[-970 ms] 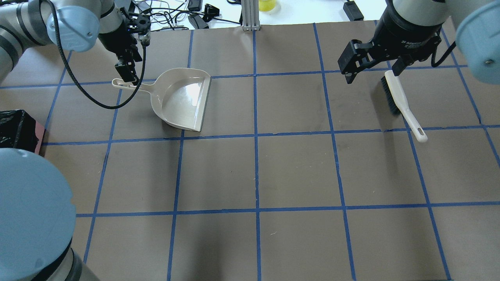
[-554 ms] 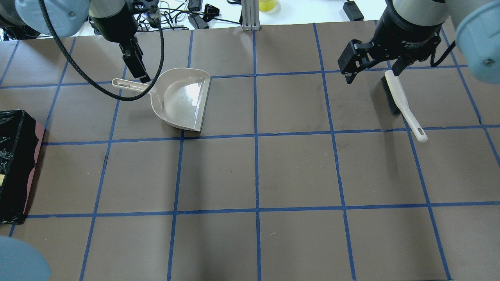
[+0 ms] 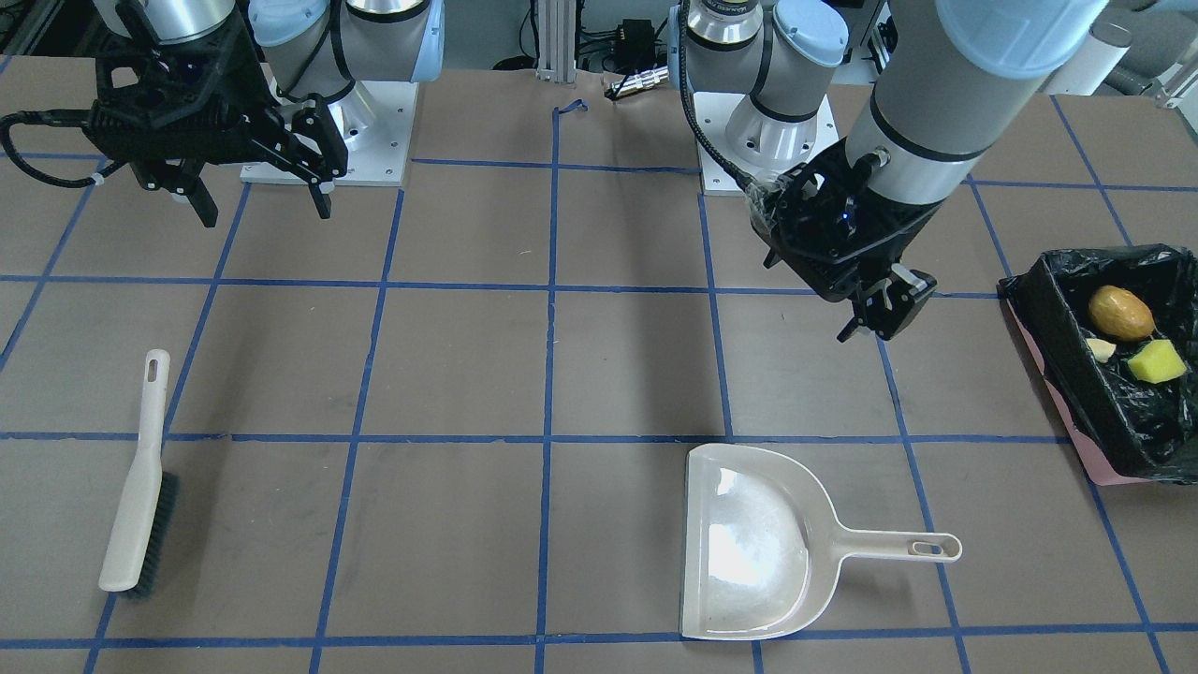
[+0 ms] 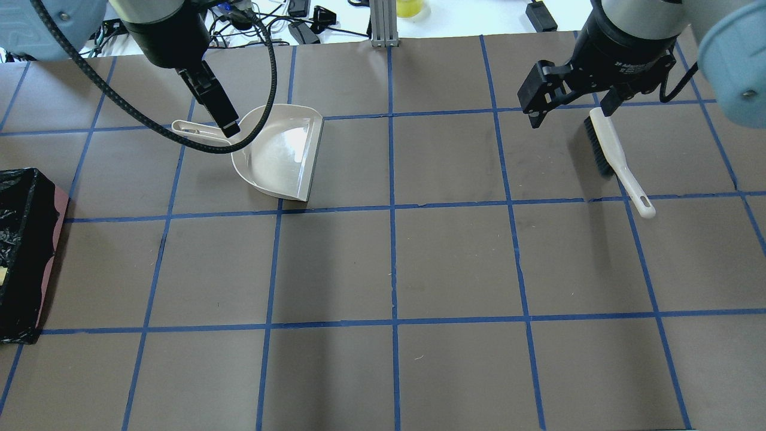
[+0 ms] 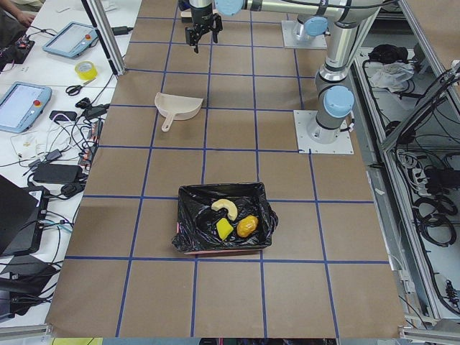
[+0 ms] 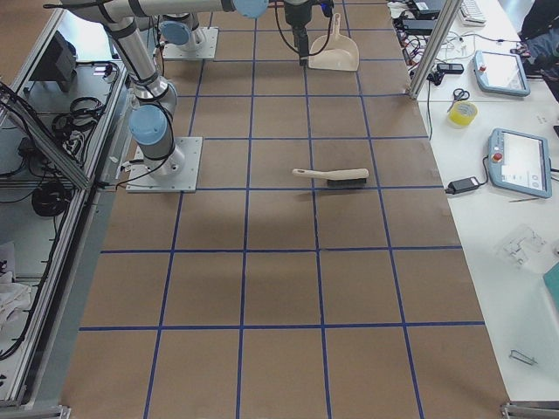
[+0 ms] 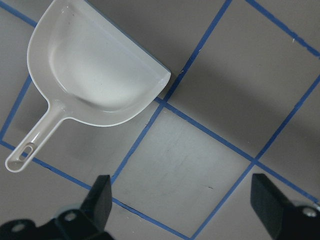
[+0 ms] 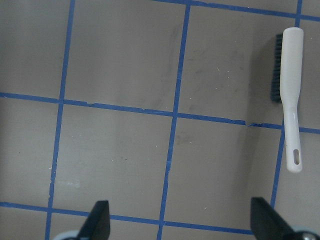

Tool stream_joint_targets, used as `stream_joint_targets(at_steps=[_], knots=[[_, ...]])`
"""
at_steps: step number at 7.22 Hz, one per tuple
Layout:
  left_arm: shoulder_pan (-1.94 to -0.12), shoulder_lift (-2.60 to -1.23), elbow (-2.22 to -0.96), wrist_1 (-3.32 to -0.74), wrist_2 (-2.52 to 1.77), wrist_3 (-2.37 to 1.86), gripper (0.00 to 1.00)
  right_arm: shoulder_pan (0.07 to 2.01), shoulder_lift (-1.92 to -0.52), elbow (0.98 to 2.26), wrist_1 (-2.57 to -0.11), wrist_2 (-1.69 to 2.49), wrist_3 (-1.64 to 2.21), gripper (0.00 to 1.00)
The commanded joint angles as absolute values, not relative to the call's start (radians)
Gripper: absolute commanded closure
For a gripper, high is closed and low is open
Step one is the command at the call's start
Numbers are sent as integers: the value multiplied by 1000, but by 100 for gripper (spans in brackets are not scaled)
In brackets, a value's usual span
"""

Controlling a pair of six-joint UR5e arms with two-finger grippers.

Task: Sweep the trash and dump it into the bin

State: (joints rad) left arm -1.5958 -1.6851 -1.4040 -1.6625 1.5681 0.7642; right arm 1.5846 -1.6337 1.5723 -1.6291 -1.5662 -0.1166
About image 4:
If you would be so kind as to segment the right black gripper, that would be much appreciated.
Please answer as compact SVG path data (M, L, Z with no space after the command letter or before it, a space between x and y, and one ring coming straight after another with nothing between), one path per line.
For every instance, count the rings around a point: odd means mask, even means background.
M576 96L601 91L605 117L636 95L667 82L676 64L679 6L594 6L565 65L537 61L518 90L522 112L538 129L546 115Z

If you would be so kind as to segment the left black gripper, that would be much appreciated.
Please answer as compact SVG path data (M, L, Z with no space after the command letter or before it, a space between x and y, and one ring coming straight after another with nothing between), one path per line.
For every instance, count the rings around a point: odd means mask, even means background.
M153 65L176 73L224 136L241 131L218 77L202 60L211 40L196 1L120 1L120 20Z

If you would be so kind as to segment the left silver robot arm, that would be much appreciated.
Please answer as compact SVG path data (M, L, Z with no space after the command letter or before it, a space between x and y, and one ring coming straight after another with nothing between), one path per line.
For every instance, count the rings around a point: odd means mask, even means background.
M238 115L214 72L203 60L211 36L203 24L202 6L197 1L112 1L112 6L136 41L145 57L159 68L174 69L202 104L227 138L240 132ZM69 40L71 27L80 9L105 11L104 1L3 1L3 5L19 6L22 12L34 11L36 17L24 17L22 23L33 28L45 27L49 38L57 42L60 52L68 55L85 76L126 114L181 145L208 152L205 145L171 133L146 117L136 107L118 95L80 55L80 46L89 30L74 33L78 46Z

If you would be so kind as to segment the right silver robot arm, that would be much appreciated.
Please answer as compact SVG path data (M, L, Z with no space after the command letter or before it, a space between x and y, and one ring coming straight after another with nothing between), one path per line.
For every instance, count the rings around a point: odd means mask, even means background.
M763 128L764 14L763 1L594 1L570 59L538 61L519 89L520 106L538 128L551 110L603 91L610 116L665 82L675 65L672 46L691 28L697 68L720 109L737 125Z

